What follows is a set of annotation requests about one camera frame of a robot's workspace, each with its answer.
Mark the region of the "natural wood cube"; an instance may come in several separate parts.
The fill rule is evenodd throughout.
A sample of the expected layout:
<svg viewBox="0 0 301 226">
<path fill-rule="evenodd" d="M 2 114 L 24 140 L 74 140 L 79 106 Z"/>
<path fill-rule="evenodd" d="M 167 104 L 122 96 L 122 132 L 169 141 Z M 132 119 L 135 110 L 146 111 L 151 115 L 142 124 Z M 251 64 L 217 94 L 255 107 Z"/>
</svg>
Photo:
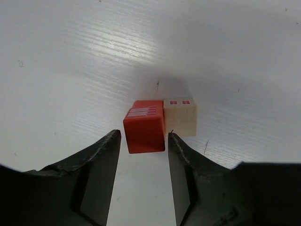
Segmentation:
<svg viewBox="0 0 301 226">
<path fill-rule="evenodd" d="M 196 136 L 198 107 L 193 98 L 164 99 L 163 110 L 167 134 L 173 131 L 179 136 Z"/>
</svg>

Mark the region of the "red cube block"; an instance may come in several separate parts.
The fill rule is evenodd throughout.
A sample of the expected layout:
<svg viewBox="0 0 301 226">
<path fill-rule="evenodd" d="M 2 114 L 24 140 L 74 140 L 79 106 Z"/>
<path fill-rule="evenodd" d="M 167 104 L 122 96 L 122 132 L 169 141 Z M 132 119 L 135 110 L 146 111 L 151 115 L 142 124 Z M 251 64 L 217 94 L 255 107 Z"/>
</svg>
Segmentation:
<svg viewBox="0 0 301 226">
<path fill-rule="evenodd" d="M 150 106 L 156 106 L 161 109 L 163 108 L 163 100 L 136 100 L 132 108 L 146 108 Z"/>
<path fill-rule="evenodd" d="M 130 154 L 165 151 L 163 108 L 131 107 L 123 120 L 123 125 Z"/>
</svg>

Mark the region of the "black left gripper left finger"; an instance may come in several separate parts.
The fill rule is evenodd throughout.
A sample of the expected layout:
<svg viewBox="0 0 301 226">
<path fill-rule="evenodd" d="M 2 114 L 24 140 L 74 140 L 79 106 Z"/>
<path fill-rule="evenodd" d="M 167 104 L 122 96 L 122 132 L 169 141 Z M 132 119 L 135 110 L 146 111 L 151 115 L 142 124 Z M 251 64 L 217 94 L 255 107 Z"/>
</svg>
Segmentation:
<svg viewBox="0 0 301 226">
<path fill-rule="evenodd" d="M 117 170 L 121 132 L 41 170 L 0 168 L 3 226 L 104 226 Z"/>
</svg>

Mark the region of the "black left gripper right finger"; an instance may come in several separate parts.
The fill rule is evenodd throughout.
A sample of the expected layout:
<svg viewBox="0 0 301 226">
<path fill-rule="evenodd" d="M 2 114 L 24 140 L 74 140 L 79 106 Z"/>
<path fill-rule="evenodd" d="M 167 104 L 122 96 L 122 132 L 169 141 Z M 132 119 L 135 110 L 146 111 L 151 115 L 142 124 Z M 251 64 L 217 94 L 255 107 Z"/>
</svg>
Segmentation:
<svg viewBox="0 0 301 226">
<path fill-rule="evenodd" d="M 168 159 L 179 226 L 298 226 L 301 166 L 247 163 L 223 167 L 168 135 Z"/>
</svg>

